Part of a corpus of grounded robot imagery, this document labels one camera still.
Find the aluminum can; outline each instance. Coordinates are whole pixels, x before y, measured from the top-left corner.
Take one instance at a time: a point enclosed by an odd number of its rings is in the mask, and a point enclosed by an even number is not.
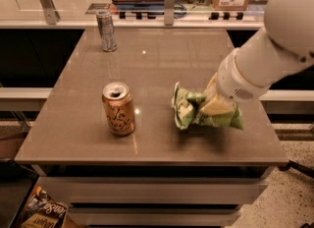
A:
[[[110,131],[126,136],[135,129],[134,104],[124,83],[110,83],[102,91],[102,101]]]
[[[117,49],[117,42],[111,13],[103,10],[97,11],[96,19],[103,50],[115,51]]]

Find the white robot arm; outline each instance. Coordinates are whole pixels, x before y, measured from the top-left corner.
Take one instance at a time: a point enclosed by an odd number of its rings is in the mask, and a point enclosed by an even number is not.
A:
[[[265,27],[221,63],[217,91],[250,102],[271,84],[314,65],[314,0],[269,0]]]

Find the drawer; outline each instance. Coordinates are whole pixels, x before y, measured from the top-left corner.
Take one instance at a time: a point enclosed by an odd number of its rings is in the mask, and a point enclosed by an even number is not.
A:
[[[40,177],[68,206],[80,203],[251,204],[267,188],[260,179]]]
[[[224,227],[233,225],[239,211],[176,209],[70,209],[69,215],[83,226],[121,227]]]

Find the table top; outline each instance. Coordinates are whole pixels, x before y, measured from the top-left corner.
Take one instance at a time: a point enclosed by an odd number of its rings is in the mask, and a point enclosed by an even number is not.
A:
[[[191,126],[180,131],[171,107],[174,85],[206,88],[233,50],[225,30],[118,28],[118,49],[103,52],[98,28],[86,30],[16,160],[64,165],[279,165],[285,152],[259,101],[240,105],[244,131]],[[136,129],[109,131],[103,87],[131,90]]]

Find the speckled floor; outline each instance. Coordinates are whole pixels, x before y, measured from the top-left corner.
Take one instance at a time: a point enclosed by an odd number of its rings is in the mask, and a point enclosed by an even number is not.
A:
[[[309,124],[273,124],[289,159],[314,168],[314,138]],[[0,121],[0,137],[19,132],[17,122]],[[298,228],[314,222],[314,179],[294,169],[275,169],[269,187],[226,228]]]

